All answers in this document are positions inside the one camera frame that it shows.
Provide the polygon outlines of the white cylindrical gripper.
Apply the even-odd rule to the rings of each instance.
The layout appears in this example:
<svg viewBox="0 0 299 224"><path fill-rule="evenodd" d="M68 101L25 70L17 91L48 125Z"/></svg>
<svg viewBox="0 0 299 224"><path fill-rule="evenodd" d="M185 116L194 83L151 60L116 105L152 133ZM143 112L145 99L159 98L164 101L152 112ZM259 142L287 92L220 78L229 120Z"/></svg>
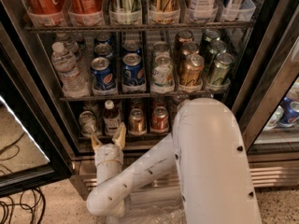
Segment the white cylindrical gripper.
<svg viewBox="0 0 299 224"><path fill-rule="evenodd" d="M126 127L123 122L112 137L112 141L115 145L103 145L95 133L91 134L97 184L101 184L121 172L123 166L122 150L125 147L125 138Z"/></svg>

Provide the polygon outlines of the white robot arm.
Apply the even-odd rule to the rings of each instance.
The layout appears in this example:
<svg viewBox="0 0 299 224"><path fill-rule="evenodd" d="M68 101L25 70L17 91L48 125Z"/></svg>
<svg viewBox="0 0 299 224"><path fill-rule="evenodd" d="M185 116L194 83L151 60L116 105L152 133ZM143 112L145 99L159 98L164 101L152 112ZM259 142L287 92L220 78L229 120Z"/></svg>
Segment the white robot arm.
<svg viewBox="0 0 299 224"><path fill-rule="evenodd" d="M114 216L120 201L172 168L188 224L262 224L238 123L226 105L211 98L185 103L172 132L97 185L87 208L96 216Z"/></svg>

